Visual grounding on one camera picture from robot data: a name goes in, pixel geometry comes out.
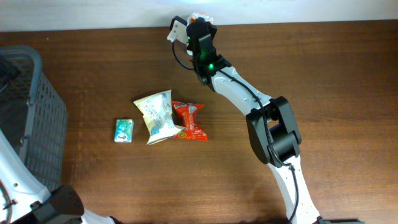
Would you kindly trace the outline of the orange small box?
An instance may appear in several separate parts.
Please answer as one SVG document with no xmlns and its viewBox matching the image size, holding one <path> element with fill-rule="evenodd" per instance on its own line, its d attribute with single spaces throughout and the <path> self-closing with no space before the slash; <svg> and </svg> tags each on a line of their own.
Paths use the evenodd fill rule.
<svg viewBox="0 0 398 224">
<path fill-rule="evenodd" d="M 205 22 L 210 22 L 211 24 L 214 23 L 213 17 L 208 16 L 203 13 L 199 13 L 199 12 L 192 12 L 191 15 L 187 19 L 187 23 L 191 24 L 191 23 L 195 22 L 198 18 L 203 18 L 205 20 Z"/>
</svg>

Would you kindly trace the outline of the red snack bag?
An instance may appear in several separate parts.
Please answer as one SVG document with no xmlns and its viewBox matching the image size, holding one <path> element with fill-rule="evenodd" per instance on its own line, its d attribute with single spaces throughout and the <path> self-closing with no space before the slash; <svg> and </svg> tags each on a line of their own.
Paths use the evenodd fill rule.
<svg viewBox="0 0 398 224">
<path fill-rule="evenodd" d="M 207 133 L 200 127 L 196 119 L 197 113 L 205 107 L 204 104 L 173 101 L 172 106 L 185 127 L 185 129 L 174 136 L 174 138 L 194 141 L 208 140 Z"/>
</svg>

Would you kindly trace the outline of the cream snack bag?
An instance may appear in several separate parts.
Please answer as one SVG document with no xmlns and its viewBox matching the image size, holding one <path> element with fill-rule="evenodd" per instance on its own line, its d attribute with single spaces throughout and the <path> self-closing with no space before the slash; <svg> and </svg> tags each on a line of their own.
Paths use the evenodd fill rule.
<svg viewBox="0 0 398 224">
<path fill-rule="evenodd" d="M 149 131 L 147 145 L 172 138 L 185 130 L 174 123 L 171 93 L 171 90 L 165 90 L 134 101 Z"/>
</svg>

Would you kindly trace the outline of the teal tissue pack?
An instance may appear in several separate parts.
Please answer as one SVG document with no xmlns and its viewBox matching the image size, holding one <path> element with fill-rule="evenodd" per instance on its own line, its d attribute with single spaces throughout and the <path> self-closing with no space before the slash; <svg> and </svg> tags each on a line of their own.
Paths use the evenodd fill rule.
<svg viewBox="0 0 398 224">
<path fill-rule="evenodd" d="M 117 119 L 114 134 L 114 142 L 130 143 L 132 142 L 132 131 L 134 122 L 132 119 Z"/>
</svg>

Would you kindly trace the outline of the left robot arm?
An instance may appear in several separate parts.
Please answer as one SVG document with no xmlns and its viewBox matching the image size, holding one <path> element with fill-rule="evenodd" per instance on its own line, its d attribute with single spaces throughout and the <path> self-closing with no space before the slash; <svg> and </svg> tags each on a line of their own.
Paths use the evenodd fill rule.
<svg viewBox="0 0 398 224">
<path fill-rule="evenodd" d="M 87 210 L 69 185 L 51 192 L 28 171 L 1 134 L 1 223 L 119 222 Z"/>
</svg>

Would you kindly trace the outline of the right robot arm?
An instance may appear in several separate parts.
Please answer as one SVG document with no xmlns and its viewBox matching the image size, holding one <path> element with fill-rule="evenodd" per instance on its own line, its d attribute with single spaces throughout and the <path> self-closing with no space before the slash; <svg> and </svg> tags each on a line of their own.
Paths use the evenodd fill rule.
<svg viewBox="0 0 398 224">
<path fill-rule="evenodd" d="M 186 44 L 191 69 L 200 83 L 224 96 L 246 117 L 249 141 L 256 157 L 267 165 L 279 186 L 289 223 L 324 223 L 303 177 L 299 145 L 302 137 L 291 106 L 255 89 L 232 64 L 218 54 L 213 39 L 217 27 L 204 17 L 192 21 L 175 16 L 168 40 Z"/>
</svg>

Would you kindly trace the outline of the white barcode scanner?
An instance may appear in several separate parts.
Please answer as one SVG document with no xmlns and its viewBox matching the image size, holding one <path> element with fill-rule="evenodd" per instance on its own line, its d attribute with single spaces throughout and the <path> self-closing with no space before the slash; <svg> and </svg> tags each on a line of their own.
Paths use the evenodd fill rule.
<svg viewBox="0 0 398 224">
<path fill-rule="evenodd" d="M 193 55 L 193 52 L 189 49 L 189 44 L 187 44 L 187 54 L 189 54 L 189 56 Z"/>
</svg>

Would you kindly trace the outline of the grey plastic mesh basket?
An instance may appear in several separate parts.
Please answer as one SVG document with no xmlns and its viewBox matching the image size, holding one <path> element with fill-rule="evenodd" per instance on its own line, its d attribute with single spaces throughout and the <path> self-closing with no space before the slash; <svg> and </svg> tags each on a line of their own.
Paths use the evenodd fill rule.
<svg viewBox="0 0 398 224">
<path fill-rule="evenodd" d="M 1 47 L 1 131 L 22 163 L 46 188 L 62 183 L 68 113 L 28 46 Z"/>
</svg>

